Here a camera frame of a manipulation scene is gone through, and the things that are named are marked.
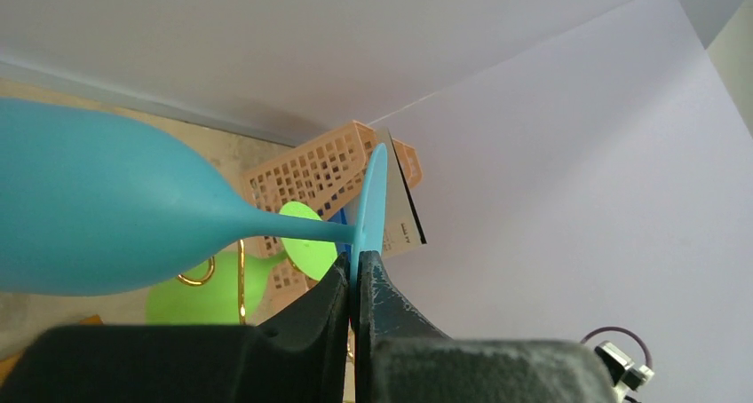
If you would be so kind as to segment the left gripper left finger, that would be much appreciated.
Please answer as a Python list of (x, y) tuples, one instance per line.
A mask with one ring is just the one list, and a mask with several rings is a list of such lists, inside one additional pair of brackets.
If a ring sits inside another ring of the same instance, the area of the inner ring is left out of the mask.
[(339, 402), (349, 258), (252, 326), (65, 326), (23, 353), (4, 402)]

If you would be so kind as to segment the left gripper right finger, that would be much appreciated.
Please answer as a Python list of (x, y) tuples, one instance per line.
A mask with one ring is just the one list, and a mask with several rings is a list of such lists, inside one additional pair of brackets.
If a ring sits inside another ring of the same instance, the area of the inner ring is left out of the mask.
[(453, 339), (394, 286), (380, 255), (355, 280), (359, 402), (614, 402), (603, 363), (558, 340)]

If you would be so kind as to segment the green plastic goblet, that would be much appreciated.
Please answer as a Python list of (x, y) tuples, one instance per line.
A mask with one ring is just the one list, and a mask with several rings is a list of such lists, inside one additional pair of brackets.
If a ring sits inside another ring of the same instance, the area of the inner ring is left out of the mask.
[(283, 238), (277, 254), (222, 251), (200, 265), (153, 286), (147, 294), (150, 325), (239, 324), (262, 301), (275, 266), (291, 260), (302, 274), (321, 280), (338, 257), (334, 242)]

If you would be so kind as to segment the blue plastic goblet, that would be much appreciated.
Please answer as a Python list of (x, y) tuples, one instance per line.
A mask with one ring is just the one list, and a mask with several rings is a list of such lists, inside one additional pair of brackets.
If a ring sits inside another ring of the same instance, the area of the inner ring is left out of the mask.
[[(353, 254), (383, 247), (388, 157), (372, 153)], [(1, 289), (103, 296), (148, 287), (235, 241), (335, 242), (325, 221), (248, 204), (190, 146), (120, 115), (2, 98)]]

